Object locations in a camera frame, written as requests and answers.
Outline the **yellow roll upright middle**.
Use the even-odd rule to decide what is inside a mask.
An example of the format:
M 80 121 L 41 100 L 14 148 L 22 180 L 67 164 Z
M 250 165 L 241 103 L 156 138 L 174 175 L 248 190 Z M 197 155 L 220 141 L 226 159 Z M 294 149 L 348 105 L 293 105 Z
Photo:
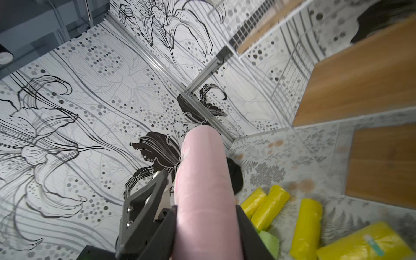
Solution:
M 299 216 L 290 249 L 295 260 L 317 260 L 323 208 L 320 202 L 305 198 L 301 201 Z

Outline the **green roll dark left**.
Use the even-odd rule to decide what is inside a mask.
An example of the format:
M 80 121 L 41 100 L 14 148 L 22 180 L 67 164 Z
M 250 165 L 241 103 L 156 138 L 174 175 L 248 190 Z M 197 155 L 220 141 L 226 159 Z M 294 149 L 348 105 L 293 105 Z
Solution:
M 277 260 L 280 251 L 279 239 L 267 231 L 257 230 L 257 233 L 273 259 Z

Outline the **pink roll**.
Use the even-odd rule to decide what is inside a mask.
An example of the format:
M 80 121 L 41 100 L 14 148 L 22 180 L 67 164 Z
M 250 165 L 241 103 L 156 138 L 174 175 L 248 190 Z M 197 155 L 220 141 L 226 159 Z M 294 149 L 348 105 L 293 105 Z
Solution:
M 236 213 L 225 147 L 213 127 L 185 136 L 174 185 L 177 226 L 174 260 L 241 260 Z

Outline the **yellow roll with label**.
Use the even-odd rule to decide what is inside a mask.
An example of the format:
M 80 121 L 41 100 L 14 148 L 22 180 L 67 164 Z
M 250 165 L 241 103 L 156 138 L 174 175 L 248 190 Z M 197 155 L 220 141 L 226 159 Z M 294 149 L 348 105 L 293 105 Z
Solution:
M 364 227 L 316 253 L 320 260 L 411 260 L 416 256 L 386 222 Z

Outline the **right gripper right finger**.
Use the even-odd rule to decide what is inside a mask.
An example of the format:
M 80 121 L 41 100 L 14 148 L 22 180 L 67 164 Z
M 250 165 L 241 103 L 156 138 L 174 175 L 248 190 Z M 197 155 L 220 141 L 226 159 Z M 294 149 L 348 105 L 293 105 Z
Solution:
M 236 213 L 244 260 L 273 260 L 255 227 L 239 205 L 236 205 Z

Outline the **yellow roll far left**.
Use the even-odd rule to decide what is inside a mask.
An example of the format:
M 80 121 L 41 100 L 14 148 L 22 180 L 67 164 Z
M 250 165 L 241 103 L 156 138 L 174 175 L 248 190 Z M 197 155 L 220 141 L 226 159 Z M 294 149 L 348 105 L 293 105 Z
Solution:
M 240 207 L 249 219 L 252 219 L 256 211 L 264 202 L 267 194 L 261 187 L 258 187 L 241 205 Z

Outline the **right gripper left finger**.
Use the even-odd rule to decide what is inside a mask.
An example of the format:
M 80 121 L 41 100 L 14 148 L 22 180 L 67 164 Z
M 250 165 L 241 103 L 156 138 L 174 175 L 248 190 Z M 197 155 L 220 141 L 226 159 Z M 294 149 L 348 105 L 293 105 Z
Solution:
M 177 206 L 158 208 L 167 186 L 168 172 L 159 171 L 145 187 L 123 204 L 117 260 L 168 260 L 176 234 Z

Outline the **black cap with label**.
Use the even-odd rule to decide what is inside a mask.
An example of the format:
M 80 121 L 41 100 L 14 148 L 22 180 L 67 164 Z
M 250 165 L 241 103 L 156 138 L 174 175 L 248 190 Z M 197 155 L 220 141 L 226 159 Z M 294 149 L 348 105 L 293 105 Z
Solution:
M 234 195 L 238 194 L 244 185 L 242 169 L 231 158 L 227 158 L 228 169 Z

